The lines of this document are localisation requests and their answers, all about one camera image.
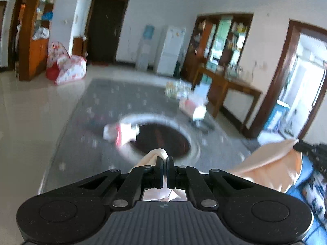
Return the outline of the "cream white garment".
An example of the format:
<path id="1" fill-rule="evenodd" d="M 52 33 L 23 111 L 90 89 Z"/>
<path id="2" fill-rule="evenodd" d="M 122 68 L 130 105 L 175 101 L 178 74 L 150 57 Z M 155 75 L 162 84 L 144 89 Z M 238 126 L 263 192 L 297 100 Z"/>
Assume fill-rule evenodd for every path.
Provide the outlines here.
<path id="1" fill-rule="evenodd" d="M 298 181 L 303 167 L 302 154 L 293 149 L 298 140 L 289 139 L 262 145 L 236 168 L 227 172 L 250 182 L 286 193 Z M 154 166 L 156 157 L 166 160 L 164 149 L 157 148 L 147 153 L 132 169 Z M 187 201 L 184 190 L 170 190 L 164 179 L 163 189 L 145 190 L 142 201 Z"/>

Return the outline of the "round black induction hotplate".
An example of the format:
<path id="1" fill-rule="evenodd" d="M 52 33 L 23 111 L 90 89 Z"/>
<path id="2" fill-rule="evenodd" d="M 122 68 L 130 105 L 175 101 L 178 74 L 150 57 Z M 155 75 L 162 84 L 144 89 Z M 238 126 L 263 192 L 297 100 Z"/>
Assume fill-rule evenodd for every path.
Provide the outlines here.
<path id="1" fill-rule="evenodd" d="M 159 123 L 140 125 L 140 132 L 131 145 L 142 153 L 164 149 L 169 157 L 181 158 L 191 149 L 187 138 L 172 127 Z"/>

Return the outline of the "white and pink glove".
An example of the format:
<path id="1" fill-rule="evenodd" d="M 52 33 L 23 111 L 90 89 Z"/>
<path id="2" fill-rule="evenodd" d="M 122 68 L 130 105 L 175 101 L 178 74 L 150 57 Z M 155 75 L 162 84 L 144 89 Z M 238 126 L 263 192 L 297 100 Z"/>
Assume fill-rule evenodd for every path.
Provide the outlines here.
<path id="1" fill-rule="evenodd" d="M 117 147 L 121 147 L 129 142 L 136 141 L 139 133 L 140 127 L 138 125 L 115 123 L 104 127 L 103 140 L 114 142 Z"/>

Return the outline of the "black framed tablet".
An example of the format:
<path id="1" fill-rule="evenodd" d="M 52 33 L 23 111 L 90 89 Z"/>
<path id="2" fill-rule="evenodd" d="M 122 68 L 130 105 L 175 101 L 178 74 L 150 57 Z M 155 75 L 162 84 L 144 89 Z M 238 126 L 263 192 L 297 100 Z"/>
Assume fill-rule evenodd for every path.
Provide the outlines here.
<path id="1" fill-rule="evenodd" d="M 207 134 L 209 132 L 213 132 L 215 130 L 215 125 L 212 124 L 209 121 L 205 121 L 204 119 L 197 119 L 197 120 L 189 120 L 189 123 L 191 124 L 191 126 L 193 126 L 193 128 L 196 128 L 198 130 L 200 130 L 202 133 Z"/>

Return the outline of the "grey star pattern tablecloth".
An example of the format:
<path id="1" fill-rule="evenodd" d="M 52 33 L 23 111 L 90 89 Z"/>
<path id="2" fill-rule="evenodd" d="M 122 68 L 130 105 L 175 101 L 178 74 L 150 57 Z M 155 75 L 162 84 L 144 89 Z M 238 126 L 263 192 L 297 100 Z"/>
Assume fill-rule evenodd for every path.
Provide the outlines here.
<path id="1" fill-rule="evenodd" d="M 146 154 L 131 143 L 117 147 L 103 140 L 104 127 L 115 123 L 159 123 L 174 128 L 191 145 L 189 153 L 174 158 L 174 163 L 203 173 L 213 168 L 230 170 L 249 156 L 245 145 L 229 137 L 211 115 L 205 121 L 214 124 L 215 130 L 207 134 L 193 128 L 189 120 L 162 87 L 94 79 L 59 137 L 39 191 L 51 191 L 109 169 L 129 172 Z"/>

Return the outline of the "white tissue box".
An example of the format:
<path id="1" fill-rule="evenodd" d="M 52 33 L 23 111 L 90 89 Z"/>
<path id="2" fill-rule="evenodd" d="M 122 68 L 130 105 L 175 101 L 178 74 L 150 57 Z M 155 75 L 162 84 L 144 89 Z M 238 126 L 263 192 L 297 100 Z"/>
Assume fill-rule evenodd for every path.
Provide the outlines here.
<path id="1" fill-rule="evenodd" d="M 207 112 L 205 105 L 199 105 L 189 99 L 180 100 L 179 109 L 193 121 L 203 120 Z"/>

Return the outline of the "wooden side table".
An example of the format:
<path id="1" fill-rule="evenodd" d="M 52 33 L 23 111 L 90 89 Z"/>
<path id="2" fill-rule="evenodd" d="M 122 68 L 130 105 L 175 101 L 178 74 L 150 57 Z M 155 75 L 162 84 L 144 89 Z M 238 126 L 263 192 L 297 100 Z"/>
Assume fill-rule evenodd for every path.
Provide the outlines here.
<path id="1" fill-rule="evenodd" d="M 253 97 L 251 106 L 247 112 L 247 115 L 243 123 L 237 122 L 237 119 L 234 116 L 226 115 L 226 117 L 230 121 L 232 121 L 232 123 L 238 128 L 238 131 L 244 136 L 248 137 L 249 130 L 247 129 L 246 125 L 259 101 L 262 92 L 244 81 L 237 80 L 237 79 L 228 80 L 223 75 L 206 69 L 204 64 L 200 64 L 196 70 L 195 77 L 193 78 L 192 81 L 192 90 L 194 90 L 195 86 L 199 83 L 198 78 L 200 75 L 208 76 L 209 78 L 212 79 L 211 86 L 218 87 L 218 94 L 213 99 L 213 102 L 210 101 L 210 99 L 208 99 L 209 102 L 213 104 L 213 111 L 211 113 L 213 118 L 217 117 L 220 109 L 223 107 L 224 100 L 226 99 L 229 90 L 238 91 L 242 94 L 247 94 Z"/>

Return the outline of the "water dispenser with blue bottle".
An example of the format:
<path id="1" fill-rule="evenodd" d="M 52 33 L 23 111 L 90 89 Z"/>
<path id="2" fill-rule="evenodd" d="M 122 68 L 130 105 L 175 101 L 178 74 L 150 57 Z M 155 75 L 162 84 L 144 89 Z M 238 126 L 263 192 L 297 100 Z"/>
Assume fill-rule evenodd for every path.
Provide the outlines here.
<path id="1" fill-rule="evenodd" d="M 145 26 L 136 56 L 136 68 L 138 70 L 146 71 L 148 68 L 154 30 L 155 27 L 151 24 Z"/>

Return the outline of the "white refrigerator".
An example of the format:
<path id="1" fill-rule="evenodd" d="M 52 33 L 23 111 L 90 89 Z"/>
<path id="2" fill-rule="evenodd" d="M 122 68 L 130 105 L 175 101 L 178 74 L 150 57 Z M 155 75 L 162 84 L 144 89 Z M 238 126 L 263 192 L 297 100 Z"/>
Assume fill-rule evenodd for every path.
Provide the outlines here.
<path id="1" fill-rule="evenodd" d="M 173 76 L 184 43 L 185 33 L 186 28 L 164 26 L 153 65 L 156 74 Z"/>

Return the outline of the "dark wooden door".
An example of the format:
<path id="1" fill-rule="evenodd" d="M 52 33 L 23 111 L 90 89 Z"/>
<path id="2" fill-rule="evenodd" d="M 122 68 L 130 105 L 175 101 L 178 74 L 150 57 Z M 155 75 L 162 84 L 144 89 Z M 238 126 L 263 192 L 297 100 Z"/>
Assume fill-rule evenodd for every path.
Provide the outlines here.
<path id="1" fill-rule="evenodd" d="M 119 38 L 129 0 L 92 0 L 86 21 L 87 61 L 116 62 Z"/>

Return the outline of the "wooden shelf cabinet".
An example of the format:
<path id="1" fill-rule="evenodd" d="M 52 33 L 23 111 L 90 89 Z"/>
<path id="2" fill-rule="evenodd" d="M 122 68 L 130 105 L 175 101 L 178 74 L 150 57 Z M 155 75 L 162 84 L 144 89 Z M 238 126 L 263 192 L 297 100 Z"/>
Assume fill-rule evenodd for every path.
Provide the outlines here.
<path id="1" fill-rule="evenodd" d="M 16 68 L 20 81 L 31 81 L 47 68 L 48 38 L 33 39 L 40 28 L 49 29 L 55 0 L 16 0 L 12 14 L 8 49 L 8 67 Z M 14 27 L 21 24 L 18 35 L 18 63 L 13 63 Z"/>

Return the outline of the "wooden glass wall cabinet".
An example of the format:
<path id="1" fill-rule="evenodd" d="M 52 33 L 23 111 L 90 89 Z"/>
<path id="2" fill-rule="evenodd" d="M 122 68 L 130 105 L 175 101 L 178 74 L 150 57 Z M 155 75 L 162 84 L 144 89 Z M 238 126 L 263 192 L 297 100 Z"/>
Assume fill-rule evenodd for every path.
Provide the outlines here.
<path id="1" fill-rule="evenodd" d="M 253 13 L 199 15 L 181 67 L 181 78 L 193 81 L 200 65 L 216 71 L 238 64 L 253 16 Z"/>

